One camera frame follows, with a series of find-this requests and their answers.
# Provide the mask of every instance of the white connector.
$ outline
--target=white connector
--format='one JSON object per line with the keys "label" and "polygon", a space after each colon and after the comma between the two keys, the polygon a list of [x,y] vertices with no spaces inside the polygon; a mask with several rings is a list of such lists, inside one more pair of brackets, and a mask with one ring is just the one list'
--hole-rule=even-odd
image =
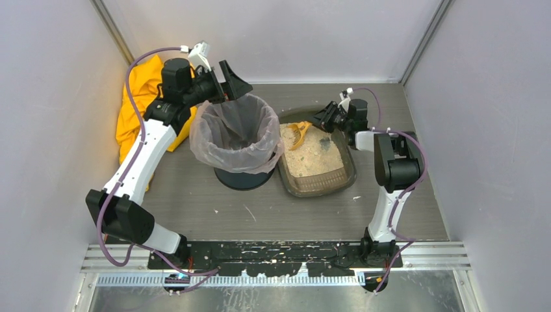
{"label": "white connector", "polygon": [[193,50],[189,53],[188,60],[196,68],[203,66],[203,68],[209,72],[211,70],[211,65],[209,65],[209,61],[207,60],[207,54],[209,54],[210,49],[211,47],[209,44],[202,41],[193,47]]}

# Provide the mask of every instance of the trash can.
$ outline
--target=trash can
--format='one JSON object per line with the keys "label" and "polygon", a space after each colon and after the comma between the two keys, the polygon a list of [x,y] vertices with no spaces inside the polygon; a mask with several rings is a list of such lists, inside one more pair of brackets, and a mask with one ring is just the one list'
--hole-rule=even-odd
{"label": "trash can", "polygon": [[191,125],[190,147],[197,160],[214,167],[220,182],[235,190],[266,183],[285,150],[276,112],[252,94],[202,104]]}

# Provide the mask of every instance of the litter debris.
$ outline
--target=litter debris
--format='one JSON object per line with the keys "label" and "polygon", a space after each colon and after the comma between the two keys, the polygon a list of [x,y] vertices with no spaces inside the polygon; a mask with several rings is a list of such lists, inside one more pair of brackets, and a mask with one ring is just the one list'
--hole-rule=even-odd
{"label": "litter debris", "polygon": [[253,219],[254,219],[255,222],[256,222],[257,219],[255,218],[255,215],[251,212],[251,210],[249,209],[249,207],[245,206],[245,204],[243,204],[243,207],[245,207],[245,209],[247,209],[247,211],[251,214],[251,216],[253,217]]}

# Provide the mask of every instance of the black mounting plate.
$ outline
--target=black mounting plate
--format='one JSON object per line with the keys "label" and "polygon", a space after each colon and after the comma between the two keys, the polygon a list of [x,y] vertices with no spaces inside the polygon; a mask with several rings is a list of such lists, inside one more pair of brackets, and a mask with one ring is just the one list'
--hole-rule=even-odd
{"label": "black mounting plate", "polygon": [[[245,269],[249,276],[294,276],[303,263],[310,277],[353,276],[352,268],[385,268],[390,262],[376,255],[362,260],[360,242],[354,241],[190,241],[188,247],[196,272],[218,268],[221,276],[241,276]],[[147,267],[170,269],[156,256]],[[402,267],[400,257],[393,267]]]}

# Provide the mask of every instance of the gray floor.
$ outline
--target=gray floor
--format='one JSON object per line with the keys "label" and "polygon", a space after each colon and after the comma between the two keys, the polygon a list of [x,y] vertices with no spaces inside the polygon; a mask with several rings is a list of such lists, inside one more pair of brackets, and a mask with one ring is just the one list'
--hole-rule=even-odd
{"label": "gray floor", "polygon": [[[349,86],[360,85],[260,84],[252,93],[281,112],[302,105],[324,107],[338,101],[339,92]],[[402,86],[368,86],[381,101],[381,126],[413,130]],[[369,102],[369,120],[375,124],[374,98],[367,91],[354,96]],[[358,240],[373,217],[378,185],[372,154],[353,151],[353,158],[357,181],[336,194],[296,198],[285,190],[277,170],[262,187],[239,192],[220,184],[212,168],[195,159],[186,140],[175,152],[165,153],[143,207],[158,223],[190,240]],[[398,231],[418,239],[448,239],[429,181],[408,199]]]}

